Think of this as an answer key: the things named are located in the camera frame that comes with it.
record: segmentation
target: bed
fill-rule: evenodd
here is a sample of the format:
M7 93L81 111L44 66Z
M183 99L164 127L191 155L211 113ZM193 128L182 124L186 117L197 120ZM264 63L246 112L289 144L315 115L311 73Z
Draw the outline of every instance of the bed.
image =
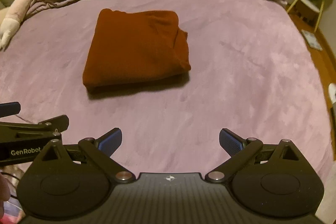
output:
M332 165L329 116L319 74L286 0L34 0L0 52L4 121L68 115L64 143L114 127L112 158L139 172L201 172L229 158L222 128L264 143L287 138L325 180ZM82 74L99 12L172 10L188 32L191 71L177 84L90 95Z

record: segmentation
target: stuffed toy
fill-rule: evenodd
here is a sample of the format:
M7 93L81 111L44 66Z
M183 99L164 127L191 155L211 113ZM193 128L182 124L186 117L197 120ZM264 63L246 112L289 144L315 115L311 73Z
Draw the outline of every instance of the stuffed toy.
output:
M8 45L11 38L19 30L29 6L33 0L14 0L0 26L0 49Z

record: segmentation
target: hand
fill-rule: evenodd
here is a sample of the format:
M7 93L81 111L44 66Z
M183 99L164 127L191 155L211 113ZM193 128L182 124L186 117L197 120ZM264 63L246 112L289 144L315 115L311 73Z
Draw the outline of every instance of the hand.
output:
M11 190L7 180L3 175L0 174L0 219L3 217L4 208L3 202L9 200L11 197Z

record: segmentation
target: brown towel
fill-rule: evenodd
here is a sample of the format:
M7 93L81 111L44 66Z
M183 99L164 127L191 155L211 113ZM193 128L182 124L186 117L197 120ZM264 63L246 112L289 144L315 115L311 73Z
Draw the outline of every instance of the brown towel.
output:
M185 73L191 69L186 39L175 12L128 14L104 9L98 16L83 84L92 89Z

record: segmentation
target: logo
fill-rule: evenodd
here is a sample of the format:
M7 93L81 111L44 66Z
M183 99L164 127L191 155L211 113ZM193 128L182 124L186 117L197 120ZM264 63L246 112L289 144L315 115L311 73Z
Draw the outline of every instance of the logo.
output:
M174 179L176 179L176 177L172 176L172 175L169 175L167 177L165 177L166 180L168 181L173 181Z
M29 149L23 149L23 150L12 150L10 153L12 156L19 156L19 155L25 155L25 154L32 154L32 153L38 153L41 152L41 148L29 148Z

